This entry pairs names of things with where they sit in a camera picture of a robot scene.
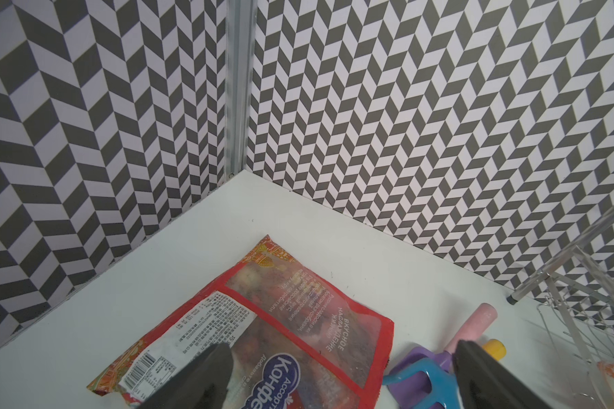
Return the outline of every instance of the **candy bag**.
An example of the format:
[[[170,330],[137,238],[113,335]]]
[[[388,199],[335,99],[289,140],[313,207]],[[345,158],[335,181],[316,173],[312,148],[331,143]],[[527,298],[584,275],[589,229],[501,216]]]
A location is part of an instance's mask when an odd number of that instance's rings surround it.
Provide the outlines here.
[[[223,409],[372,408],[393,322],[349,299],[266,236],[135,342],[87,388],[131,407],[212,344],[234,358]]]

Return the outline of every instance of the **white label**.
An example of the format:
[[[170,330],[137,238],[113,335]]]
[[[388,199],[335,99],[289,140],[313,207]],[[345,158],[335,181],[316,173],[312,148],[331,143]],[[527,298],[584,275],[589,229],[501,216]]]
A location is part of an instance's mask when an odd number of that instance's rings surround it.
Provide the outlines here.
[[[255,317],[234,299],[215,291],[141,351],[119,385],[143,402],[207,347],[227,342],[231,348]]]

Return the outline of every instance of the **white table surface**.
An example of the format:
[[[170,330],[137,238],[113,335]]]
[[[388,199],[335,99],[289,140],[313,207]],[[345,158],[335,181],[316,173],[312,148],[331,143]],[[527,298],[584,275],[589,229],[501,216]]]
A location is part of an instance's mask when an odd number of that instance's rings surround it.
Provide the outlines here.
[[[501,363],[552,407],[569,407],[537,302],[511,306],[499,284],[242,172],[1,348],[0,408],[125,409],[119,394],[86,385],[266,234],[392,319],[394,360],[414,344],[440,350],[490,303],[499,318],[485,335],[506,345]],[[383,388],[377,408],[396,407]]]

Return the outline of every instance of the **chevron patterned wall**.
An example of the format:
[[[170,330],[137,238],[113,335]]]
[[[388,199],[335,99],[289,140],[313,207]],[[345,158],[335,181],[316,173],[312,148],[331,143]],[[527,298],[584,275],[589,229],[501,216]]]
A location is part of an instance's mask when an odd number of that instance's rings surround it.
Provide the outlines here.
[[[0,12],[0,345],[223,180],[223,0]]]
[[[255,174],[510,288],[614,203],[613,0],[258,8]]]

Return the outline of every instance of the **pink chalk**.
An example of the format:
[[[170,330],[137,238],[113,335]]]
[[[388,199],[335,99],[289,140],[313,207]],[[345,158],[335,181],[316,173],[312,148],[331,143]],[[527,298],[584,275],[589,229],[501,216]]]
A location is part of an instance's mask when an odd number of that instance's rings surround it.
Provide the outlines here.
[[[498,317],[496,308],[483,302],[478,308],[471,314],[471,316],[463,323],[462,327],[457,331],[455,336],[452,337],[446,348],[443,350],[448,353],[454,353],[457,349],[457,343],[464,339],[465,341],[475,341],[482,336],[483,332],[489,328],[489,325],[493,323]]]

